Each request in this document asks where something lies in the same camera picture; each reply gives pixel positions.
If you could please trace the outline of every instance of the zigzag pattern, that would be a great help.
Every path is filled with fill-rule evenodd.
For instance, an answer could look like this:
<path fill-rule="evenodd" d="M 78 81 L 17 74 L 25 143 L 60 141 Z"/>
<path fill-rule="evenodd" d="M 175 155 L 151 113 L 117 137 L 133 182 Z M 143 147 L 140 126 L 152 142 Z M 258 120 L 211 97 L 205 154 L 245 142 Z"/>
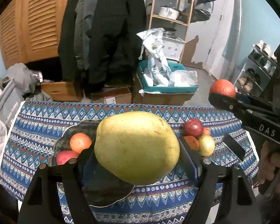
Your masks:
<path fill-rule="evenodd" d="M 102 105 L 57 102 L 26 102 L 16 118 L 1 163 L 1 184 L 18 200 L 23 200 L 38 166 L 51 165 L 56 141 L 68 127 L 82 120 L 99 120 L 128 111 L 146 111 L 159 115 L 179 134 L 185 121 L 199 119 L 214 137 L 216 148 L 211 160 L 222 166 L 240 163 L 249 179 L 257 171 L 257 161 L 241 121 L 227 111 L 213 107 L 179 107 L 164 105 Z M 231 152 L 222 139 L 229 133 L 245 150 L 243 162 Z M 181 222 L 192 204 L 197 189 L 177 165 L 171 173 L 147 186 L 135 186 L 132 193 L 105 208 L 90 207 L 96 219 L 104 223 L 175 224 Z M 218 184 L 215 199 L 222 193 Z M 60 205 L 66 223 L 73 223 L 64 192 L 58 188 Z"/>

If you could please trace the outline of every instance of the white box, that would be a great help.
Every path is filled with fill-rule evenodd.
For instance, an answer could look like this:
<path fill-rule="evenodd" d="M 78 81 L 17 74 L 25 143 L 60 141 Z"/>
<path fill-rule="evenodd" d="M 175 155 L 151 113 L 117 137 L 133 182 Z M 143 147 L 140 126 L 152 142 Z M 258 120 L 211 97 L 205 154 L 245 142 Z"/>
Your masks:
<path fill-rule="evenodd" d="M 181 38 L 163 37 L 163 51 L 165 57 L 170 60 L 180 60 L 181 52 L 186 44 Z"/>

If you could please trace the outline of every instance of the screw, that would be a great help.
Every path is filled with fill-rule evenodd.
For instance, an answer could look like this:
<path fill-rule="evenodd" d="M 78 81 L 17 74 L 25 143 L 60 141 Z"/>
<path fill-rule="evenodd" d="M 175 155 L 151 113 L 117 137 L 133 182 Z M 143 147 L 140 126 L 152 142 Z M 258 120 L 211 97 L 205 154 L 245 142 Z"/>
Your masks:
<path fill-rule="evenodd" d="M 203 162 L 207 165 L 211 164 L 211 160 L 209 160 L 208 158 L 205 158 Z"/>
<path fill-rule="evenodd" d="M 236 169 L 240 169 L 240 168 L 241 168 L 241 166 L 238 165 L 238 164 L 235 164 L 234 167 L 235 167 Z"/>
<path fill-rule="evenodd" d="M 40 164 L 39 168 L 40 168 L 40 169 L 46 168 L 46 164 L 45 164 L 45 163 Z"/>
<path fill-rule="evenodd" d="M 68 160 L 69 164 L 74 164 L 77 162 L 76 158 L 71 158 L 70 160 Z"/>

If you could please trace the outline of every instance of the wooden cabinet door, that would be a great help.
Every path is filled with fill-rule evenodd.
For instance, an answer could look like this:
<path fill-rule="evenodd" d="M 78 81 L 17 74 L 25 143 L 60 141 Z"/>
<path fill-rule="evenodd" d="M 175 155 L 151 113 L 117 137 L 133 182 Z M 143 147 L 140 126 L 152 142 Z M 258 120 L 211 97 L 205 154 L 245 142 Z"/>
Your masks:
<path fill-rule="evenodd" d="M 23 0 L 23 38 L 28 61 L 58 56 L 67 0 Z"/>
<path fill-rule="evenodd" d="M 0 16 L 0 49 L 5 67 L 27 63 L 22 33 L 22 0 L 12 0 Z"/>

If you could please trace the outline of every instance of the teal basket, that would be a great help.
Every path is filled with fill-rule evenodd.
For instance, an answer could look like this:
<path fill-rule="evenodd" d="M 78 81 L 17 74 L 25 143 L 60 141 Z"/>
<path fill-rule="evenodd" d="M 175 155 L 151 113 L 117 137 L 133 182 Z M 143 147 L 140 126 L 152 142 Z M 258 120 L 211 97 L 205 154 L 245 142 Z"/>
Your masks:
<path fill-rule="evenodd" d="M 186 68 L 182 64 L 168 62 L 171 71 L 183 70 Z M 195 93 L 198 89 L 198 85 L 191 87 L 149 87 L 145 77 L 143 77 L 144 70 L 148 67 L 148 61 L 143 60 L 139 63 L 137 73 L 141 80 L 143 89 L 145 92 L 160 92 L 160 93 Z"/>

